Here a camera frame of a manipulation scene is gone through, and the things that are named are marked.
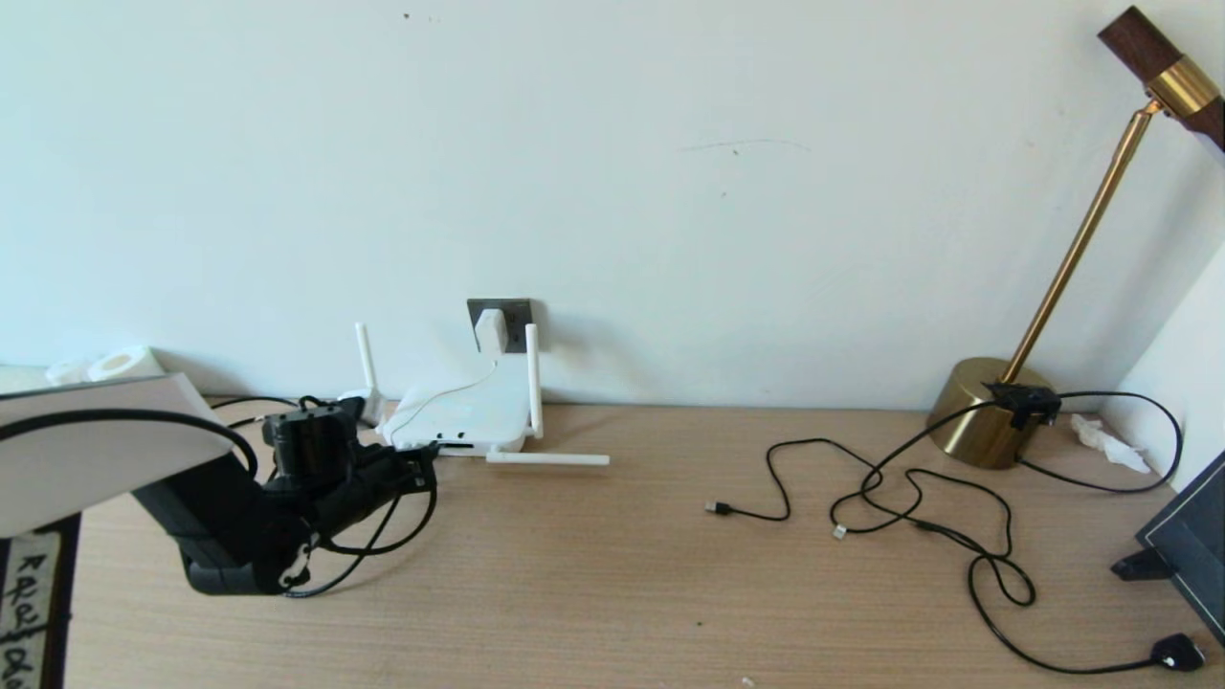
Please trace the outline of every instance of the black plug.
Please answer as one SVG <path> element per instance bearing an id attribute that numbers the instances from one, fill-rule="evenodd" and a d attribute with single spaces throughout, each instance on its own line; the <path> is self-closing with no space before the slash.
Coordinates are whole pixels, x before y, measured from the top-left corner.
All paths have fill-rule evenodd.
<path id="1" fill-rule="evenodd" d="M 1186 634 L 1175 634 L 1153 644 L 1149 657 L 1166 669 L 1191 672 L 1204 667 L 1204 652 Z"/>

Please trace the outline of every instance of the lamp base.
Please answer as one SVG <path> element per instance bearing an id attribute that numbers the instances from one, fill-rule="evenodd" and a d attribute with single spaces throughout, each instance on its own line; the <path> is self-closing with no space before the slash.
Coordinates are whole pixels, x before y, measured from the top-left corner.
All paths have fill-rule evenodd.
<path id="1" fill-rule="evenodd" d="M 992 400 L 986 383 L 995 383 L 1008 368 L 1008 362 L 979 357 L 958 362 L 948 375 L 944 390 L 927 417 L 932 424 L 948 414 Z M 1050 387 L 1042 376 L 1020 369 L 1017 383 Z M 980 468 L 1012 468 L 1017 455 L 1025 449 L 1040 425 L 1031 418 L 1022 429 L 1012 427 L 1012 413 L 1000 407 L 984 407 L 946 423 L 931 434 L 932 441 L 949 457 Z"/>

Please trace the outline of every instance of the wall outlet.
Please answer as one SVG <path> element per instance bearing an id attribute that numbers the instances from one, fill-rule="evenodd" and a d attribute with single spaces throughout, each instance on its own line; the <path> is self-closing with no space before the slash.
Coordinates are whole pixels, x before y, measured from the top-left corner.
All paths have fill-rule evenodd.
<path id="1" fill-rule="evenodd" d="M 506 353 L 524 354 L 528 351 L 527 326 L 532 319 L 532 299 L 468 299 L 468 318 L 472 319 L 473 337 L 477 321 L 485 309 L 501 309 L 506 316 Z"/>

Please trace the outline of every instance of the cable clip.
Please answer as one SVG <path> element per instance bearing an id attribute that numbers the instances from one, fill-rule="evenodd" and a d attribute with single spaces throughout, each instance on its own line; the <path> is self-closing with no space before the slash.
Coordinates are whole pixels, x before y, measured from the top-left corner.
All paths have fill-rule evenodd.
<path id="1" fill-rule="evenodd" d="M 1001 409 L 1012 412 L 1011 425 L 1017 430 L 1025 428 L 1033 417 L 1038 417 L 1039 423 L 1052 425 L 1063 405 L 1054 390 L 1041 385 L 985 383 L 984 386 L 991 391 Z"/>

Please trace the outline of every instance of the scuff mark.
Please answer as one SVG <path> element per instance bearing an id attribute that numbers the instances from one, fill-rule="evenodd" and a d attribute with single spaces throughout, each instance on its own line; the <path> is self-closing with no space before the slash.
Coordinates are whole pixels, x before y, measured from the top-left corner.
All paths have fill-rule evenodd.
<path id="1" fill-rule="evenodd" d="M 812 148 L 809 148 L 804 143 L 797 141 L 791 141 L 789 139 L 740 139 L 737 141 L 717 141 L 714 143 L 702 143 L 699 146 L 686 146 L 684 148 L 677 148 L 677 153 L 692 153 L 693 151 L 706 151 L 708 148 L 723 148 L 728 146 L 753 146 L 757 143 L 774 143 L 778 146 L 790 146 L 791 148 L 799 148 L 805 153 L 811 153 Z M 740 154 L 739 151 L 733 151 L 736 156 Z"/>

